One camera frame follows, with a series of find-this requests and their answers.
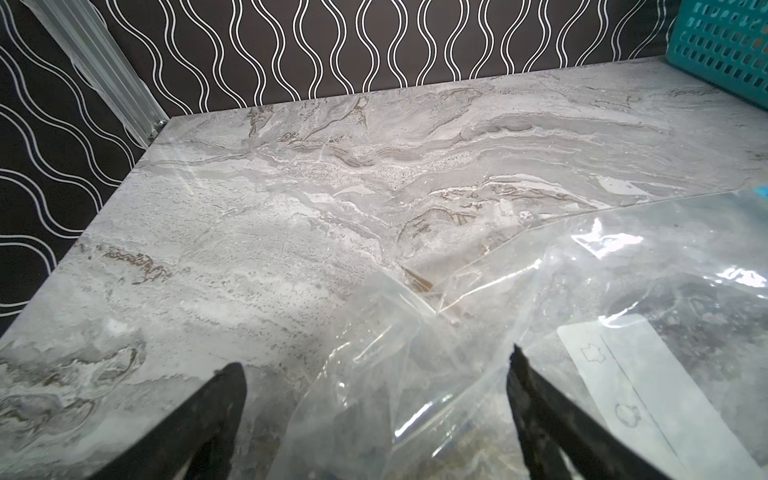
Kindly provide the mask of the clear zip top bag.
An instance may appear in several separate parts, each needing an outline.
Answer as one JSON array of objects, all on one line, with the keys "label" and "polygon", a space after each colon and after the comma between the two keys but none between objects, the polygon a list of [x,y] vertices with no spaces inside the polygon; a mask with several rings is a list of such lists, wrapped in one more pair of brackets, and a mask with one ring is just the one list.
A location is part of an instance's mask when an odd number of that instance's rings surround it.
[{"label": "clear zip top bag", "polygon": [[767,191],[578,215],[341,310],[272,479],[526,479],[533,396],[670,479],[767,475]]}]

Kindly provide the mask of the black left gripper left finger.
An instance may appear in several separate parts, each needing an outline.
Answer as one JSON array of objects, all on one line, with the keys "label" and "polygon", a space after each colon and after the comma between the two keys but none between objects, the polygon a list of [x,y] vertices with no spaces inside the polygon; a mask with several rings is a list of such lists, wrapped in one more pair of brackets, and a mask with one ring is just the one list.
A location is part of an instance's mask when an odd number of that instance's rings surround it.
[{"label": "black left gripper left finger", "polygon": [[93,479],[226,479],[247,395],[243,366],[226,365]]}]

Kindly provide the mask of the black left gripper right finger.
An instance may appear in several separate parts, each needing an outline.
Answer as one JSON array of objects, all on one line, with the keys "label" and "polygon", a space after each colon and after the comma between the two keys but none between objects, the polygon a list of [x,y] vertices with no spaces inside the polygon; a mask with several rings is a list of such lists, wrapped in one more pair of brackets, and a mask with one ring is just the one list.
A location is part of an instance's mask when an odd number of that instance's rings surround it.
[{"label": "black left gripper right finger", "polygon": [[535,371],[522,348],[509,358],[506,393],[532,479],[666,479]]}]

